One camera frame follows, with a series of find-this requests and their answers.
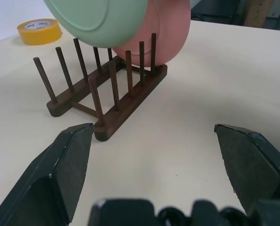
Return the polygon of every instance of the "table surface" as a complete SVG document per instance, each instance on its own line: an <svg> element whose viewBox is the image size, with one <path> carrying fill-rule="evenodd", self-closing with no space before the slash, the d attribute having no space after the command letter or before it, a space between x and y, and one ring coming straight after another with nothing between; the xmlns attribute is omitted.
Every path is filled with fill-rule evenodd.
<svg viewBox="0 0 280 226"><path fill-rule="evenodd" d="M0 204L29 163L63 129L96 119L71 109L50 116L49 96L32 61L40 57L56 94L66 81L54 47L61 46L73 82L82 78L71 35L44 46L19 37L0 42ZM95 69L82 44L88 72ZM107 51L99 50L101 61ZM92 140L86 180L72 222L87 225L100 198L142 197L189 214L196 199L241 208L222 160L216 123L261 132L280 150L280 31L193 21L167 77L107 141ZM127 92L125 72L119 93ZM103 111L111 83L99 87ZM94 107L91 96L82 102Z"/></svg>

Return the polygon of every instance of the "yellow tape roll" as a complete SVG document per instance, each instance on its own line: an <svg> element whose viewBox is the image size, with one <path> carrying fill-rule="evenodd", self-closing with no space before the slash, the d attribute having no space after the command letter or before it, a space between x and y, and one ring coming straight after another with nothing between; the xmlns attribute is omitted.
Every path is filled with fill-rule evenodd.
<svg viewBox="0 0 280 226"><path fill-rule="evenodd" d="M38 19L20 24L17 30L27 45L44 45L54 42L61 37L57 20Z"/></svg>

